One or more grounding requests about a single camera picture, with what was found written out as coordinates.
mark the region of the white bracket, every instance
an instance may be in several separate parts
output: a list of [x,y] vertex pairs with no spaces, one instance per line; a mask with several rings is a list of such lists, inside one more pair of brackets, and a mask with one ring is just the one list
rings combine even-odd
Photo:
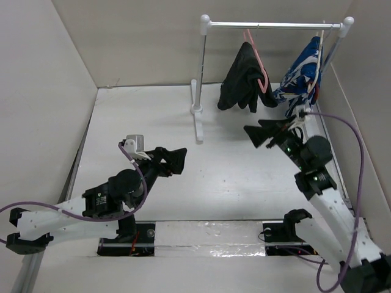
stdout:
[[294,111],[295,111],[294,114],[296,115],[296,118],[293,120],[293,123],[289,127],[289,130],[291,130],[291,129],[295,128],[295,127],[302,127],[302,126],[304,126],[306,124],[306,122],[308,123],[308,121],[310,119],[308,115],[306,115],[304,117],[300,117],[301,111],[308,112],[308,110],[307,110],[307,105],[306,104],[298,105],[298,106],[296,106],[294,108]]
[[190,88],[191,88],[191,98],[192,105],[190,108],[190,112],[194,116],[194,127],[195,127],[195,139],[198,142],[203,142],[203,129],[202,129],[202,106],[200,105],[199,109],[194,108],[194,102],[196,98],[196,87],[197,81],[195,79],[191,80]]
[[144,151],[144,136],[130,135],[126,137],[123,149],[135,160],[151,158]]

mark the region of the white clothes rack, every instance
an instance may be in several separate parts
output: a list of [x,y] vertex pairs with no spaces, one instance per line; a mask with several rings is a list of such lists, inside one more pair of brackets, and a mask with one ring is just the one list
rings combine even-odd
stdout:
[[332,45],[329,54],[324,61],[322,72],[324,73],[334,58],[335,52],[340,46],[342,40],[346,37],[350,27],[354,23],[353,17],[346,17],[342,23],[237,23],[237,22],[220,22],[211,21],[208,15],[201,16],[201,49],[198,62],[197,80],[191,81],[192,105],[190,108],[194,116],[195,137],[198,142],[203,142],[202,129],[202,105],[201,105],[201,89],[203,77],[203,64],[205,57],[206,35],[208,30],[212,28],[228,28],[228,29],[306,29],[314,31],[339,31],[335,43]]

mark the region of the white floor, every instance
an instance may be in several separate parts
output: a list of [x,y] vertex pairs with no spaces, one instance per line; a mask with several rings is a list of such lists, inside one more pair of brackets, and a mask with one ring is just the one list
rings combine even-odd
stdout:
[[219,84],[203,86],[204,143],[196,144],[189,86],[100,89],[73,197],[130,164],[117,144],[143,134],[145,149],[187,148],[180,176],[159,178],[136,220],[281,219],[297,208],[318,215],[298,191],[299,169],[277,147],[255,149],[243,130],[261,118],[283,118],[283,109],[260,104],[251,114],[217,109]]
[[[284,109],[260,104],[256,114],[237,107],[222,112],[216,107],[219,89],[219,84],[203,86],[204,143],[200,145],[189,111],[190,86],[100,89],[73,197],[130,168],[117,144],[128,134],[143,134],[146,150],[186,147],[188,155],[182,175],[157,180],[136,220],[281,219],[297,208],[322,220],[294,183],[298,168],[277,147],[255,149],[243,131],[244,125],[257,125],[261,118],[283,118]],[[190,230],[183,229],[182,239],[188,242]],[[263,251],[261,242],[252,241]],[[209,253],[206,257],[102,258],[94,257],[97,243],[91,239],[49,247],[34,292],[317,291],[316,266],[295,257],[227,258]],[[322,275],[325,287],[336,279],[327,270]]]

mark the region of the metal rod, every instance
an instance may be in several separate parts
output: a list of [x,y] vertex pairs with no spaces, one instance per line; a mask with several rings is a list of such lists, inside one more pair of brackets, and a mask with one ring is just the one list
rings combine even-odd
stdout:
[[195,101],[193,105],[193,110],[200,110],[201,103],[201,88],[202,88],[202,78],[203,78],[203,61],[205,58],[205,45],[206,45],[206,35],[201,35],[201,50],[198,63],[198,73],[197,73],[197,86],[195,88]]
[[23,289],[24,286],[24,281],[26,280],[26,276],[28,274],[29,266],[32,257],[34,255],[25,255],[23,260],[22,260],[22,268],[19,271],[18,276],[16,277],[16,280],[13,284],[13,287],[11,289],[10,293],[20,293]]
[[73,166],[73,170],[72,170],[72,174],[71,174],[71,180],[69,182],[68,189],[67,189],[67,195],[65,196],[65,200],[64,201],[70,200],[71,197],[72,197],[72,190],[73,190],[73,186],[75,186],[76,175],[78,174],[80,161],[81,161],[81,155],[83,153],[84,144],[86,143],[86,137],[87,137],[88,128],[90,127],[90,121],[91,120],[88,121],[86,130],[84,131],[84,134],[83,134],[83,137],[81,139],[78,152],[76,154],[75,165]]
[[322,66],[322,74],[324,74],[326,72],[326,70],[329,68],[329,65],[332,61],[332,59],[334,58],[335,56],[335,52],[337,52],[339,46],[341,45],[341,42],[342,42],[342,39],[343,38],[338,38],[335,43],[332,45],[330,51],[329,51],[329,54],[327,55],[326,57],[326,60],[324,61],[323,63],[323,66]]
[[211,21],[211,27],[229,29],[310,29],[315,31],[341,29],[341,23],[233,23]]
[[[102,243],[101,247],[108,247],[108,248],[125,248],[125,247],[132,247],[132,243]],[[155,247],[153,243],[136,243],[134,247]]]
[[39,267],[41,266],[41,262],[43,259],[43,253],[44,251],[32,255],[31,263],[29,265],[27,275],[26,275],[26,280],[23,283],[23,288],[21,293],[32,292],[35,285],[35,281],[37,279]]

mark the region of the screw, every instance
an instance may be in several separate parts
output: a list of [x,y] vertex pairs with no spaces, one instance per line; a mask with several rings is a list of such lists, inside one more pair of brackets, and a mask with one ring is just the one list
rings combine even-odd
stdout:
[[149,238],[152,238],[153,236],[155,236],[155,231],[154,231],[154,229],[149,229],[149,230],[147,231],[147,236],[148,236]]
[[263,234],[266,236],[266,237],[270,237],[271,236],[271,229],[269,227],[265,228],[263,230]]

